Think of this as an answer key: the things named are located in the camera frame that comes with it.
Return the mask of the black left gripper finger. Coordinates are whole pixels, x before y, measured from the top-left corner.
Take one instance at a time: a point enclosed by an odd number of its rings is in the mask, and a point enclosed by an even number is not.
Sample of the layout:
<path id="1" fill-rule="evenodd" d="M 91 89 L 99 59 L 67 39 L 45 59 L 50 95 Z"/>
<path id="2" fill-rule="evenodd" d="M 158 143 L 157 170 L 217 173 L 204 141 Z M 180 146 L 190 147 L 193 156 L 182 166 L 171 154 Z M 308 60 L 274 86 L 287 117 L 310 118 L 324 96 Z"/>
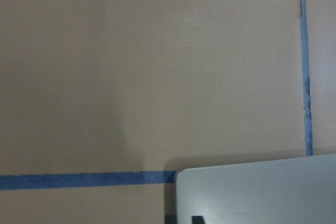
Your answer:
<path id="1" fill-rule="evenodd" d="M 192 216 L 192 224 L 204 224 L 203 216 Z"/>

